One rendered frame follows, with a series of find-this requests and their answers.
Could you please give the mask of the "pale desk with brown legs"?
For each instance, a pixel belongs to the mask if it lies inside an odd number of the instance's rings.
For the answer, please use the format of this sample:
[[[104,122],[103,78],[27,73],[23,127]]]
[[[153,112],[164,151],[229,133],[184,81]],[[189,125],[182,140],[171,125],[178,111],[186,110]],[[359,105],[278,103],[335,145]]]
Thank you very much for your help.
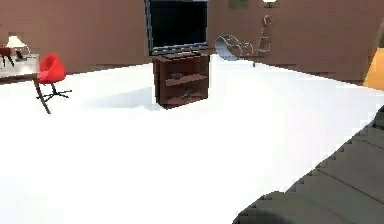
[[[31,81],[37,92],[37,98],[40,100],[46,113],[50,114],[51,111],[43,99],[40,84],[37,79],[38,72],[39,54],[27,55],[26,61],[14,62],[14,65],[0,67],[0,85]]]

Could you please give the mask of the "grey sofa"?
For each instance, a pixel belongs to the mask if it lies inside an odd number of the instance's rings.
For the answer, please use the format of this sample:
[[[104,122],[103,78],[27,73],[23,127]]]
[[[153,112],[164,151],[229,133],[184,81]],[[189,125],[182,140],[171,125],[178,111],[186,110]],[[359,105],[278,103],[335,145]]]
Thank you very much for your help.
[[[232,224],[384,224],[384,106],[288,190],[261,196]]]

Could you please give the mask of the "black television set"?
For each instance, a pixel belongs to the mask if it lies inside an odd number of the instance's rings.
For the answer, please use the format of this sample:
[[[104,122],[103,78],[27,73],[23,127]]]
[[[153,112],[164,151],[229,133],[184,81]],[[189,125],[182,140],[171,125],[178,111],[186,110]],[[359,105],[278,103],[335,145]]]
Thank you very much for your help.
[[[208,48],[208,0],[144,0],[150,56]]]

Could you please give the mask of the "grey curved lounge chair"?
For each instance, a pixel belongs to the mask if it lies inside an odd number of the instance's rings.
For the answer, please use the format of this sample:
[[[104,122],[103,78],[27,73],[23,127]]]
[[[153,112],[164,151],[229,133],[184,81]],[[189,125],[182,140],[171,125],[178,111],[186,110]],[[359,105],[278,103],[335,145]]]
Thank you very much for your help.
[[[226,61],[250,60],[253,65],[271,51],[270,38],[261,34],[256,45],[240,42],[234,35],[219,36],[215,41],[215,51]]]

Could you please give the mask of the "dark red object on desk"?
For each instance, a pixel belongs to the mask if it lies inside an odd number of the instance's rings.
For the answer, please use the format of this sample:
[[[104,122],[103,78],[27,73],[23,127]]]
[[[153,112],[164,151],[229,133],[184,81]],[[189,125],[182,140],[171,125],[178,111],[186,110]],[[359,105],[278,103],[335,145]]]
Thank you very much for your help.
[[[0,56],[2,57],[2,60],[5,60],[5,58],[8,58],[8,61],[11,63],[11,65],[14,65],[14,62],[11,58],[11,49],[7,47],[0,47]]]

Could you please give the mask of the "floor lamp with white shade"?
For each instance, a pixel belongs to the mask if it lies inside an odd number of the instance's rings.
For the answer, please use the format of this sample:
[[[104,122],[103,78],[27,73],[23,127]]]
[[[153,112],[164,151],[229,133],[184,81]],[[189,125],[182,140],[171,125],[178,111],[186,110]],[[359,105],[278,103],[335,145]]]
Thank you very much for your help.
[[[259,41],[257,43],[257,53],[268,53],[271,51],[271,32],[270,28],[273,24],[273,19],[269,11],[275,6],[277,0],[262,0],[264,3],[265,14],[262,17],[262,28]]]

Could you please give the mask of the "white table lamp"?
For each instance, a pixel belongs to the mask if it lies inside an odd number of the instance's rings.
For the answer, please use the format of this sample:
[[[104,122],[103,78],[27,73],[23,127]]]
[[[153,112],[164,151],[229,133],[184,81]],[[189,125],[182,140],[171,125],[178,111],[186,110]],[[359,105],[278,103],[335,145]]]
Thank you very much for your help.
[[[7,47],[15,50],[17,55],[16,60],[18,62],[26,61],[26,58],[22,54],[22,50],[24,48],[27,48],[27,45],[24,42],[22,42],[16,35],[8,37]]]

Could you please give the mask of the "orange door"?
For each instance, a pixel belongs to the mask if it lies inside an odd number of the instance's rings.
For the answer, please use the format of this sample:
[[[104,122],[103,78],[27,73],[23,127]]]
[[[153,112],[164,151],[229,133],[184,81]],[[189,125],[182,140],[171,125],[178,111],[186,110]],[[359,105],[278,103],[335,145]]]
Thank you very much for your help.
[[[363,86],[384,91],[384,48],[376,50]]]

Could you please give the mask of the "brown wooden television stand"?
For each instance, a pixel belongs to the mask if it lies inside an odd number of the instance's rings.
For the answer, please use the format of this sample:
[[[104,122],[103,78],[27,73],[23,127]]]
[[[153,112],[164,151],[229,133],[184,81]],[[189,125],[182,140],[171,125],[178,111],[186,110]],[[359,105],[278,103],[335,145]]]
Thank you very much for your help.
[[[178,59],[153,57],[153,73],[156,102],[165,109],[171,109],[208,98],[210,56],[200,54]],[[172,73],[182,73],[179,80]],[[191,97],[181,96],[192,90]]]

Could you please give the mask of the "green framed wall picture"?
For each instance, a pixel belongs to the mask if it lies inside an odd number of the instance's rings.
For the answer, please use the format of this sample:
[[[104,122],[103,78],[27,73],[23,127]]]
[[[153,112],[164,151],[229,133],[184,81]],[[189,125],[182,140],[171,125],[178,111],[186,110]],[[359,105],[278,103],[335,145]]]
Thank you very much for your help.
[[[228,7],[230,9],[247,9],[248,0],[228,0]]]

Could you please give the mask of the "red swivel chair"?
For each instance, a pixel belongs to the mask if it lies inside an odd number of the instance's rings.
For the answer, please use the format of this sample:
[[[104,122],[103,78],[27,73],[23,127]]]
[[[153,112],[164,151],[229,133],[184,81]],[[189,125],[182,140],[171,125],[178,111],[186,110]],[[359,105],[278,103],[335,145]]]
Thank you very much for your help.
[[[56,53],[50,53],[44,56],[39,62],[39,73],[37,74],[37,80],[39,84],[49,84],[52,92],[45,94],[42,99],[47,102],[54,96],[61,96],[67,98],[67,93],[70,90],[58,91],[55,87],[57,82],[63,81],[66,78],[67,72],[64,68],[60,57]]]

